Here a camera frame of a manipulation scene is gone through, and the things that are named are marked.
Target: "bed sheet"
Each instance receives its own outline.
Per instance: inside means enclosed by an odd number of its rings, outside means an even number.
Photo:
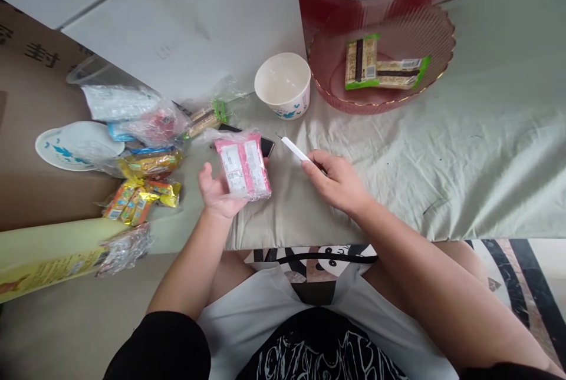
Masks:
[[[347,157],[372,195],[429,240],[566,237],[565,0],[454,0],[445,75],[408,105],[375,116],[343,114],[312,89],[311,107],[279,120],[254,96],[240,127],[276,141],[273,195],[248,204],[227,249],[361,243],[278,143]],[[183,207],[156,213],[154,252],[185,242],[201,207],[196,173],[213,151],[194,146],[178,173]]]

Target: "black phone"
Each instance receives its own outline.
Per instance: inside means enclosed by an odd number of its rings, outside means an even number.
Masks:
[[[240,131],[242,131],[242,129],[228,124],[220,124],[218,131],[231,131],[233,133],[239,133]],[[260,145],[261,145],[261,154],[263,155],[263,157],[269,157],[269,155],[271,155],[271,151],[273,150],[273,147],[275,146],[275,143],[268,138],[262,137]]]

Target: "left hand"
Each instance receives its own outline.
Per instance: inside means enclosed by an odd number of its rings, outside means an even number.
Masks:
[[[234,199],[228,194],[228,184],[224,174],[212,178],[212,166],[207,162],[199,172],[199,188],[205,209],[213,214],[232,220],[246,206],[246,199]]]

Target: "pink snack package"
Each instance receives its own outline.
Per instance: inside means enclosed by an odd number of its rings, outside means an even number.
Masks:
[[[222,159],[230,194],[250,201],[268,199],[271,186],[261,154],[259,131],[225,134],[214,140]]]

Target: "pink bowl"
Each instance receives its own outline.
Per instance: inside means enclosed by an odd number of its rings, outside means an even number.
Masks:
[[[379,32],[379,60],[423,58],[431,62],[416,88],[346,90],[346,43]],[[402,106],[423,92],[446,71],[456,45],[454,25],[437,6],[409,0],[362,0],[333,13],[310,48],[310,66],[322,97],[336,109],[373,115]]]

